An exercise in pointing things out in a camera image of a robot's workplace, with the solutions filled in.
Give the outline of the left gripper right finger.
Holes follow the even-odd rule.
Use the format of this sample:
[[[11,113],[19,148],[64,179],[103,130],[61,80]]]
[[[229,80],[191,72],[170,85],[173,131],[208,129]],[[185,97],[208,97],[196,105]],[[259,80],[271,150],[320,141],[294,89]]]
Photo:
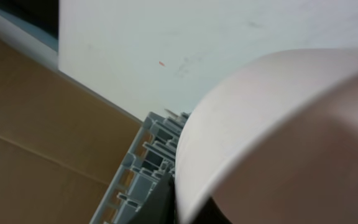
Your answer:
[[[192,224],[232,224],[210,197],[197,214]]]

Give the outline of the white bowl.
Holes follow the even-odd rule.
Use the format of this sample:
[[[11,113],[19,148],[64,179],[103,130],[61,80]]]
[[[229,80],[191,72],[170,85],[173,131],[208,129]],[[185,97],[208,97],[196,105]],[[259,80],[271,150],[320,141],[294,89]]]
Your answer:
[[[211,90],[180,136],[178,216],[358,223],[358,49],[266,55]]]

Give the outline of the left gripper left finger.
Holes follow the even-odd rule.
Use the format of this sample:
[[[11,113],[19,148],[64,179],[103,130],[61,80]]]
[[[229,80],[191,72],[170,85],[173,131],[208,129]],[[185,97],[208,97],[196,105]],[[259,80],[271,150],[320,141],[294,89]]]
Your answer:
[[[175,182],[167,172],[127,224],[174,224],[175,207]]]

